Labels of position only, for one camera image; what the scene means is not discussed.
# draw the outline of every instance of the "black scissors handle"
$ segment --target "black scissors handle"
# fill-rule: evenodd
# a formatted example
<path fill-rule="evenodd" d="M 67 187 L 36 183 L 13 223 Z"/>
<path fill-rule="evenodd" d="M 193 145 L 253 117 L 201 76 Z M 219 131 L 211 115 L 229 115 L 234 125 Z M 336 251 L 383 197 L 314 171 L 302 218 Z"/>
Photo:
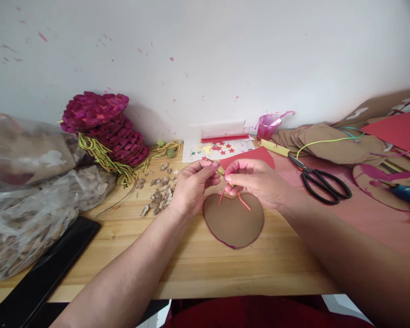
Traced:
<path fill-rule="evenodd" d="M 320 180 L 320 182 L 314 177 L 312 177 L 310 173 L 313 173 Z M 342 194 L 341 192 L 337 191 L 323 176 L 326 176 L 330 178 L 331 180 L 335 181 L 343 189 L 345 193 Z M 352 192 L 348 188 L 348 186 L 338 177 L 328 172 L 324 172 L 318 169 L 311 170 L 310 172 L 304 171 L 302 173 L 302 180 L 304 181 L 304 185 L 308 189 L 308 191 L 314 197 L 316 197 L 318 200 L 320 200 L 321 202 L 325 204 L 331 204 L 331 205 L 338 204 L 340 202 L 340 198 L 348 199 L 352 197 Z M 329 194 L 333 200 L 328 200 L 326 198 L 323 198 L 321 195 L 316 193 L 313 190 L 313 188 L 311 188 L 308 180 L 312 181 L 316 186 L 318 186 L 320 189 L 322 189 L 327 194 Z"/>

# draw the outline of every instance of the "scissor blade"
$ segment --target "scissor blade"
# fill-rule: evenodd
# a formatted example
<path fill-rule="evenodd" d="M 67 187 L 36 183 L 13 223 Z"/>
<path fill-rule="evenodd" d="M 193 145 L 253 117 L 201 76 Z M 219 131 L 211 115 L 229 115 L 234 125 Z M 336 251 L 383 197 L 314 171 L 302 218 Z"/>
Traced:
<path fill-rule="evenodd" d="M 299 166 L 300 168 L 302 168 L 302 169 L 306 169 L 306 168 L 307 168 L 307 167 L 304 165 L 304 163 L 301 162 L 300 160 L 296 159 L 296 157 L 293 157 L 293 156 L 291 156 L 291 155 L 289 155 L 288 157 L 290 157 L 290 159 L 291 159 L 297 166 Z"/>

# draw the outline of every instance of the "pink plastic cup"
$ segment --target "pink plastic cup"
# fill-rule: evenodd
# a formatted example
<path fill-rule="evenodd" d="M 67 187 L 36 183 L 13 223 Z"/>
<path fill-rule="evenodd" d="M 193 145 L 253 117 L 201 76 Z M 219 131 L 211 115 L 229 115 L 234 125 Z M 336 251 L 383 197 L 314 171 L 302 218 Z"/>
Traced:
<path fill-rule="evenodd" d="M 258 141 L 261 139 L 269 140 L 272 137 L 282 123 L 282 120 L 278 119 L 279 117 L 279 114 L 267 114 L 258 119 L 258 133 L 256 135 Z"/>

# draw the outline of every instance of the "hand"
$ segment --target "hand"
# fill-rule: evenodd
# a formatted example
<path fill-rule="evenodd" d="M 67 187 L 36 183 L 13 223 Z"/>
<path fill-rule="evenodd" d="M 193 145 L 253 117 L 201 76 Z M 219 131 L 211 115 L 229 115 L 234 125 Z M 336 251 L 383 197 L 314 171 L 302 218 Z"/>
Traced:
<path fill-rule="evenodd" d="M 247 190 L 269 208 L 278 209 L 280 205 L 295 204 L 301 198 L 296 189 L 258 159 L 235 160 L 226 168 L 225 181 L 234 185 L 232 188 L 228 183 L 225 192 L 235 196 Z"/>
<path fill-rule="evenodd" d="M 186 166 L 178 177 L 169 207 L 181 215 L 196 215 L 204 203 L 205 189 L 220 183 L 216 173 L 219 162 L 196 161 Z"/>

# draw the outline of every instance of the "glue gun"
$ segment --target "glue gun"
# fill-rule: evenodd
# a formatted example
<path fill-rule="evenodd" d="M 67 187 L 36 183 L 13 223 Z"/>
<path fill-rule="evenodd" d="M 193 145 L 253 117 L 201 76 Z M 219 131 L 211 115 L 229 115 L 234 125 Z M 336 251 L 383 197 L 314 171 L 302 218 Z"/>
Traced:
<path fill-rule="evenodd" d="M 402 184 L 396 184 L 389 181 L 384 181 L 379 179 L 382 183 L 389 186 L 389 190 L 399 199 L 405 200 L 407 203 L 410 203 L 410 187 L 404 186 Z"/>

